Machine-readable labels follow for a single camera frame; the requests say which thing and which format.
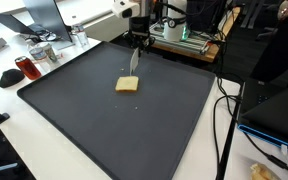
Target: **gray tray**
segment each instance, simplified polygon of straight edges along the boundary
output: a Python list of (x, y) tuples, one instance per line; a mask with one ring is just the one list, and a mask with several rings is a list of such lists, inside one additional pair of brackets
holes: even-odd
[(117, 93), (133, 51), (101, 43), (18, 91), (111, 178), (171, 179), (215, 75), (143, 54), (138, 91)]

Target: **black mat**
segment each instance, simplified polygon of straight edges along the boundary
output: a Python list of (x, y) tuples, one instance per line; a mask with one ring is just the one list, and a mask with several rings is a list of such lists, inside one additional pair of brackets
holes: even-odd
[(117, 93), (132, 53), (101, 43), (18, 95), (111, 178), (171, 179), (215, 75), (143, 54), (138, 92)]

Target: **red object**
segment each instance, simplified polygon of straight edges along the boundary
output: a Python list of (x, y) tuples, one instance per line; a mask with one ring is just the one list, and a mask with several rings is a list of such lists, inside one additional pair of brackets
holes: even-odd
[(30, 79), (35, 80), (39, 77), (41, 77), (40, 71), (35, 67), (35, 65), (32, 63), (32, 61), (25, 57), (21, 56), (19, 58), (15, 59), (15, 63), (17, 67), (20, 68), (20, 70)]

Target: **person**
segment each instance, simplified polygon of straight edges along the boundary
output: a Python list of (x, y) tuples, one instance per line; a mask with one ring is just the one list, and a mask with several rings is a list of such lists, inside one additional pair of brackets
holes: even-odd
[(255, 65), (253, 79), (270, 82), (288, 69), (288, 0), (280, 5), (278, 18), (278, 31)]

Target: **computer screen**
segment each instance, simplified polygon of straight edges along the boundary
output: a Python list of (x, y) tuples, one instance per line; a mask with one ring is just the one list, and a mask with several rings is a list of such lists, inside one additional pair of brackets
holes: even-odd
[(227, 0), (188, 0), (186, 22), (193, 31), (217, 33)]
[(71, 41), (68, 28), (54, 0), (23, 0), (35, 24), (55, 33), (64, 40)]

